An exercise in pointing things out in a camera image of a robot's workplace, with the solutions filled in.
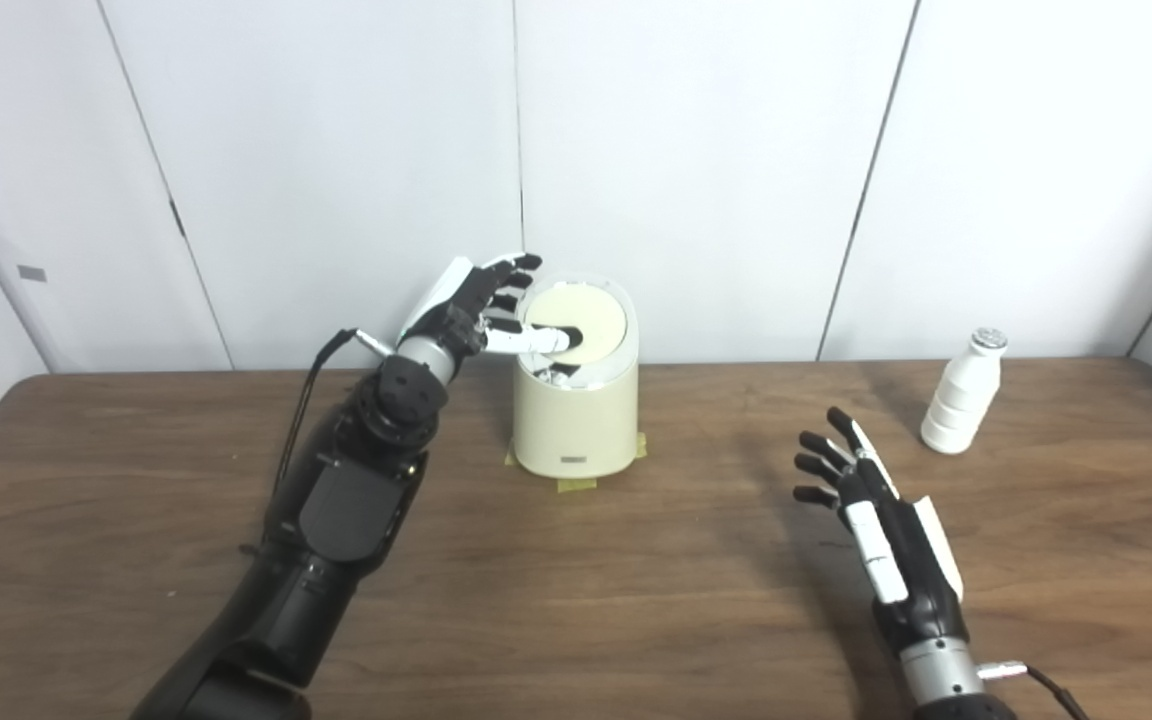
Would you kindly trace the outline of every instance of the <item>black robotic arm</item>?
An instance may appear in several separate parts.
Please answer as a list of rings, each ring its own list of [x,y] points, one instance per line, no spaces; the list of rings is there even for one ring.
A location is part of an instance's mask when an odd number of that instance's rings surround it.
[[[1015,720],[986,692],[986,680],[1029,674],[1052,691],[1075,720],[1087,720],[1069,691],[1023,662],[977,665],[963,620],[963,578],[931,498],[902,500],[861,425],[832,407],[831,425],[850,450],[812,432],[799,435],[810,454],[794,464],[827,488],[801,486],[801,502],[836,510],[861,553],[874,589],[873,614],[888,651],[900,660],[914,697],[915,720]]]
[[[333,338],[311,370],[275,477],[264,537],[247,576],[200,638],[132,712],[132,720],[308,720],[310,684],[353,592],[382,564],[425,477],[447,386],[468,356],[553,353],[575,328],[511,318],[535,255],[485,266],[457,258],[417,306],[396,347],[358,331]],[[379,369],[303,439],[289,462],[312,377],[357,338]]]

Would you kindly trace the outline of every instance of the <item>black cable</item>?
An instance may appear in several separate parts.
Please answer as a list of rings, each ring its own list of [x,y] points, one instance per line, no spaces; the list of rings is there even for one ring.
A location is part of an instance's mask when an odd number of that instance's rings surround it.
[[[1058,685],[1055,680],[1048,679],[1046,674],[1043,674],[1041,670],[1034,670],[1033,667],[1029,667],[1029,676],[1038,680],[1039,684],[1047,688],[1048,691],[1056,697],[1056,702],[1060,703],[1060,706],[1064,707],[1064,712],[1069,712],[1069,717],[1073,717],[1074,720],[1091,720],[1087,714],[1083,712],[1083,707],[1078,706],[1078,702],[1074,699],[1073,694]]]
[[[344,343],[353,340],[356,329],[340,331],[328,341],[314,357],[314,364],[310,366],[310,372],[305,374],[305,386],[301,387],[301,401],[296,404],[296,414],[291,416],[291,429],[287,430],[287,442],[283,445],[283,456],[278,461],[278,473],[274,475],[274,492],[287,477],[287,468],[291,464],[291,452],[296,448],[296,438],[301,434],[301,423],[305,419],[306,407],[310,406],[310,396],[314,393],[314,379],[319,377],[319,370],[326,361],[335,355]]]

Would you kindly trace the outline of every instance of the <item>round lid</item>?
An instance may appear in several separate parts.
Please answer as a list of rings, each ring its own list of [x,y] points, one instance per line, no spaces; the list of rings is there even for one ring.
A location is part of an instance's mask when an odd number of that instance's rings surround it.
[[[621,286],[585,273],[550,275],[531,286],[518,318],[533,325],[575,327],[581,343],[561,353],[518,356],[525,373],[561,389],[596,389],[620,378],[639,357],[634,304]]]
[[[574,327],[581,343],[547,357],[563,365],[589,365],[612,355],[626,340],[626,310],[612,293],[591,285],[556,285],[539,293],[526,306],[525,323]]]

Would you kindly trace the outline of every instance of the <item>bottle cap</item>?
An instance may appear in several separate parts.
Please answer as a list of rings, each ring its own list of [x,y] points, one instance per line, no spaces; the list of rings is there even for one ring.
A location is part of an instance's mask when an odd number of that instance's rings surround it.
[[[1003,350],[1007,347],[1007,335],[995,328],[977,328],[972,333],[972,344],[986,348],[986,350]]]

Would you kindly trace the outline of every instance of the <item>yellow tape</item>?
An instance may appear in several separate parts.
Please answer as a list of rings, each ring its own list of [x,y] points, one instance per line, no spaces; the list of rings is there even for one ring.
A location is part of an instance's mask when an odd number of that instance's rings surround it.
[[[649,434],[639,433],[639,449],[635,452],[634,458],[641,460],[649,455]],[[508,467],[517,465],[518,460],[513,455],[513,445],[503,455],[503,463]],[[558,492],[575,492],[579,488],[598,488],[598,478],[573,478],[558,480]]]
[[[575,492],[579,488],[598,488],[598,478],[558,480],[558,492]]]

